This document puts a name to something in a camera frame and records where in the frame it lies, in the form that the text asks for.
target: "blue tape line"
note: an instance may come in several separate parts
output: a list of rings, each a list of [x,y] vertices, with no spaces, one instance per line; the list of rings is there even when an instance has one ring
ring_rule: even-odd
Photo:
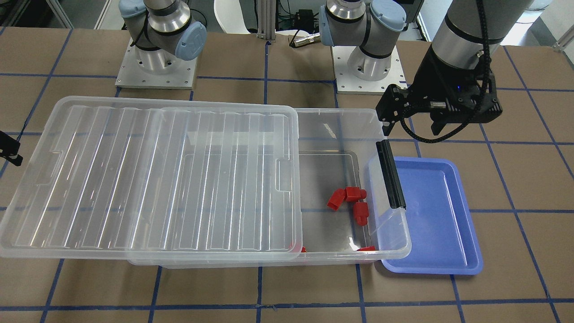
[[[255,308],[254,304],[156,305],[156,310],[247,310]]]
[[[367,323],[367,312],[364,309],[363,279],[361,278],[359,264],[355,265],[355,272],[357,274],[357,287],[359,290],[360,316],[362,322]]]
[[[7,160],[4,161],[4,165],[2,165],[2,168],[0,168],[0,178],[2,178],[2,175],[4,175],[4,172],[6,171],[6,167],[8,167],[8,161]]]
[[[269,51],[267,50],[269,45],[267,45],[267,43],[265,44],[265,58],[267,58]],[[265,66],[268,66],[269,62],[266,59],[265,60],[266,64]],[[326,84],[332,84],[334,83],[334,81],[332,80],[293,80],[293,79],[270,79],[268,78],[268,70],[265,69],[265,77],[263,78],[240,78],[240,77],[236,77],[236,76],[198,76],[198,79],[213,79],[213,80],[258,80],[258,81],[270,81],[270,82],[290,82],[290,83],[326,83]]]
[[[256,323],[261,323],[261,302],[263,297],[263,267],[257,268],[257,314]]]
[[[574,298],[553,298],[554,303],[574,303]],[[460,301],[462,305],[484,304],[533,304],[548,303],[546,298],[515,298],[515,299],[475,299]],[[365,307],[410,307],[410,306],[444,306],[456,305],[456,301],[411,301],[411,302],[365,302]],[[257,306],[255,304],[195,304],[195,305],[156,305],[156,310],[236,310],[236,309],[294,309],[321,307],[361,307],[359,302],[346,303],[278,303]],[[149,310],[150,305],[63,305],[50,306],[49,311],[81,311],[81,310]],[[0,306],[0,312],[41,311],[45,306]]]
[[[64,44],[62,45],[62,49],[60,50],[60,52],[58,53],[58,56],[56,57],[56,61],[54,62],[54,65],[52,66],[52,69],[50,70],[50,74],[46,78],[46,82],[44,82],[44,86],[42,86],[42,90],[40,90],[40,93],[39,93],[38,97],[36,98],[36,101],[34,102],[34,105],[32,106],[30,113],[28,114],[28,116],[26,117],[26,120],[24,121],[24,126],[22,127],[23,130],[26,130],[26,127],[28,126],[28,123],[30,123],[30,119],[32,118],[32,115],[34,114],[34,111],[36,111],[36,108],[38,107],[38,104],[40,103],[40,100],[42,99],[42,96],[44,95],[44,92],[45,92],[46,88],[48,87],[48,83],[50,82],[50,78],[54,74],[54,70],[56,70],[56,66],[58,66],[58,63],[60,62],[60,59],[62,58],[62,54],[64,53],[64,50],[66,49],[66,46],[68,45],[70,37],[72,36],[72,31],[73,31],[73,29],[70,29],[70,31],[68,32],[68,36],[66,37],[66,40],[64,41]]]
[[[339,108],[339,99],[337,99],[337,80],[333,80],[333,91],[335,92],[335,109]]]
[[[16,136],[17,134],[20,134],[20,132],[16,132],[16,131],[7,131],[5,133],[10,135],[10,136]],[[42,133],[41,132],[22,132],[22,135],[23,136],[41,136]]]
[[[544,125],[544,128],[546,129],[546,132],[548,132],[548,136],[550,136],[550,140],[552,140],[552,143],[556,146],[556,150],[558,151],[558,154],[560,155],[560,158],[562,158],[562,162],[564,163],[564,165],[566,166],[566,169],[568,170],[568,172],[570,173],[570,177],[572,179],[574,179],[574,173],[572,173],[572,170],[570,169],[570,166],[568,165],[568,162],[566,161],[566,158],[564,158],[564,155],[562,154],[562,151],[560,150],[560,147],[556,144],[556,140],[554,139],[554,136],[552,136],[552,132],[550,132],[550,128],[548,127],[548,125],[546,124],[546,121],[544,120],[544,117],[542,117],[542,113],[540,113],[540,109],[538,109],[538,105],[536,105],[536,102],[534,101],[534,98],[532,97],[532,94],[530,93],[530,90],[528,89],[528,87],[526,86],[526,83],[524,82],[524,79],[522,78],[522,75],[520,75],[520,72],[518,72],[518,68],[516,67],[516,65],[514,64],[514,61],[512,60],[512,57],[510,57],[510,53],[508,52],[508,49],[506,49],[506,47],[502,47],[504,49],[504,52],[506,53],[506,56],[508,56],[508,59],[510,60],[510,64],[512,64],[512,67],[514,68],[514,71],[516,72],[516,75],[518,75],[518,78],[520,79],[520,82],[522,83],[522,86],[524,87],[524,89],[526,90],[526,93],[528,94],[528,97],[530,98],[530,101],[532,102],[532,105],[534,106],[534,109],[536,110],[536,113],[538,114],[538,117],[540,118],[540,121],[542,121],[542,124]]]
[[[53,74],[53,78],[88,78],[88,79],[115,79],[115,75],[79,75],[79,74]]]
[[[198,76],[197,78],[212,80],[265,80],[265,78],[236,78],[233,76]]]
[[[46,299],[46,305],[42,311],[42,317],[40,318],[40,323],[46,321],[46,316],[50,310],[50,304],[52,303],[52,298],[54,297],[54,292],[56,291],[56,286],[58,285],[58,279],[60,279],[60,273],[62,272],[62,266],[64,265],[64,259],[60,259],[58,267],[56,268],[56,273],[54,274],[54,280],[52,281],[52,286],[50,287],[50,292],[48,293],[48,299]]]
[[[460,303],[459,289],[458,289],[458,287],[456,287],[455,276],[450,275],[450,277],[451,277],[451,283],[452,283],[452,290],[455,292],[456,307],[459,309],[460,322],[466,323],[466,320],[464,319],[463,307],[462,307],[462,304]]]
[[[462,305],[485,305],[485,304],[533,304],[548,303],[545,298],[519,298],[519,299],[480,299],[477,301],[460,301]]]
[[[530,247],[530,243],[528,242],[528,238],[526,237],[526,232],[524,231],[524,227],[522,226],[522,221],[520,221],[520,217],[518,216],[518,212],[516,212],[516,207],[514,206],[514,202],[512,200],[512,197],[510,196],[510,191],[508,189],[508,186],[506,185],[504,177],[502,176],[502,171],[500,169],[500,166],[498,165],[496,156],[494,155],[494,151],[492,150],[492,146],[491,146],[490,142],[488,141],[488,136],[486,135],[486,132],[484,131],[484,127],[482,126],[482,124],[479,124],[479,126],[480,126],[480,131],[482,131],[482,135],[484,136],[484,139],[486,140],[486,145],[488,146],[488,151],[490,152],[490,155],[492,157],[492,161],[494,162],[494,166],[497,169],[498,176],[500,177],[500,180],[502,182],[502,186],[505,190],[506,196],[508,197],[510,207],[513,210],[514,218],[516,219],[518,227],[520,228],[520,233],[522,235],[522,238],[524,239],[524,243],[526,244],[526,248],[528,249],[528,253],[530,254],[530,258],[532,260],[532,263],[534,264],[534,268],[536,269],[536,273],[538,274],[538,278],[540,280],[540,283],[542,284],[542,289],[544,290],[544,294],[546,295],[546,297],[548,299],[548,302],[550,304],[550,308],[552,309],[552,313],[554,314],[554,318],[556,319],[556,322],[560,323],[560,319],[558,318],[558,314],[556,313],[556,308],[554,307],[554,304],[552,303],[550,293],[548,292],[548,288],[546,287],[546,283],[544,282],[544,277],[542,277],[542,272],[540,271],[540,268],[538,266],[538,262],[536,261],[536,258],[534,257],[534,253],[532,252],[532,248]]]
[[[268,79],[271,82],[289,82],[289,83],[325,83],[334,84],[332,80],[290,80],[290,79]]]
[[[157,293],[160,290],[161,271],[162,267],[157,266],[156,283],[153,286],[152,304],[150,305],[149,308],[148,323],[153,323],[153,316],[156,311]]]
[[[0,312],[42,311],[46,306],[0,306]]]
[[[544,209],[471,209],[470,212],[476,213],[574,213],[574,210],[544,210]]]
[[[123,310],[123,311],[137,311],[137,310],[149,310],[149,305],[79,305],[79,306],[70,306],[70,305],[63,305],[63,306],[50,306],[50,311],[93,311],[93,310],[100,310],[100,311],[116,311],[116,310]]]
[[[559,90],[550,90],[550,89],[526,89],[528,91],[536,91],[536,92],[574,92],[574,90],[568,89],[559,89]]]
[[[265,78],[263,79],[263,104],[267,104],[267,83],[268,83],[268,73],[269,73],[269,46],[270,41],[265,42]]]
[[[0,73],[0,76],[30,76],[30,77],[42,76],[46,78],[49,76],[49,74]]]

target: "blue joint cap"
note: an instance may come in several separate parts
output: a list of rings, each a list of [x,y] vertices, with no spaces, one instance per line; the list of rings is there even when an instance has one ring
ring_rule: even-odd
[[[120,0],[118,7],[124,19],[138,16],[147,10],[144,0]]]
[[[395,32],[401,32],[405,27],[405,9],[393,0],[373,0],[371,14],[378,22]]]
[[[327,19],[327,12],[325,5],[319,8],[319,33],[321,34],[321,43],[325,46],[335,46],[331,30],[329,28],[329,20]]]
[[[192,60],[199,56],[205,40],[207,39],[207,31],[205,26],[196,21],[192,23],[181,35],[176,47],[176,57],[183,60]]]

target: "storage box handle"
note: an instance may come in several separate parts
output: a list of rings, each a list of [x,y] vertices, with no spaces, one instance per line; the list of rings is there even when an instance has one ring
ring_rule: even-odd
[[[405,197],[402,194],[401,182],[398,178],[397,165],[394,162],[393,151],[388,139],[377,141],[377,152],[379,153],[379,162],[381,162],[390,206],[393,209],[406,208]]]

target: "clear plastic lid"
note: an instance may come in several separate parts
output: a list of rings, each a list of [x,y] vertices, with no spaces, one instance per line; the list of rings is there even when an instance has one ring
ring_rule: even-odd
[[[0,239],[11,257],[293,259],[302,247],[297,113],[64,98]]]

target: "black cable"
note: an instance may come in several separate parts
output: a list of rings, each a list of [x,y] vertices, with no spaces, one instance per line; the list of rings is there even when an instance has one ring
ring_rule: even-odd
[[[255,25],[259,27],[259,15],[257,14],[257,0],[253,0],[253,8],[255,10]]]
[[[203,20],[205,20],[205,24],[203,24],[203,25],[207,28],[207,18],[205,17],[205,15],[204,15],[201,11],[199,11],[199,10],[195,10],[195,9],[191,9],[191,8],[189,8],[189,9],[190,9],[191,11],[195,11],[195,12],[197,12],[197,13],[199,13],[200,15],[203,16]]]
[[[292,16],[293,14],[291,13],[291,3],[289,3],[289,0],[287,0],[287,8],[289,9],[289,14]]]
[[[484,4],[482,0],[476,0],[476,7],[478,8],[478,16],[480,20],[480,32],[482,34],[482,58],[483,58],[483,71],[482,71],[482,85],[480,86],[480,93],[478,99],[476,100],[476,105],[474,106],[474,110],[472,114],[458,127],[456,127],[453,131],[435,139],[428,139],[423,138],[417,134],[415,134],[409,127],[406,125],[405,119],[401,119],[401,126],[402,128],[411,136],[412,138],[426,144],[435,144],[439,143],[443,140],[449,139],[450,137],[454,136],[455,134],[459,133],[462,129],[464,129],[478,114],[482,104],[484,102],[484,96],[486,95],[486,90],[488,88],[488,84],[490,83],[490,47],[488,46],[488,29],[486,25],[486,14],[484,13]],[[407,115],[411,106],[407,106],[405,110],[403,110],[403,116]]]
[[[311,17],[311,18],[313,18],[313,20],[315,20],[314,18],[317,17],[318,14],[319,14],[319,13],[314,14],[313,17]],[[294,46],[295,37],[297,36],[297,34],[298,34],[300,31],[301,31],[301,28],[299,28],[299,29],[295,32],[295,34],[293,35],[293,38],[292,38],[291,41],[289,42],[289,46],[290,46],[290,47],[293,47],[293,46]]]
[[[148,23],[149,23],[149,11],[146,10],[142,30],[139,31],[138,37],[136,37],[136,39],[134,39],[131,42],[130,47],[135,46],[144,33],[146,34],[145,36],[148,37]]]
[[[546,9],[546,7],[548,7],[548,6],[549,6],[549,5],[545,5],[545,6],[542,7],[542,8],[536,8],[536,9],[530,9],[530,8],[528,8],[528,9],[526,9],[526,11],[544,11],[544,9]]]

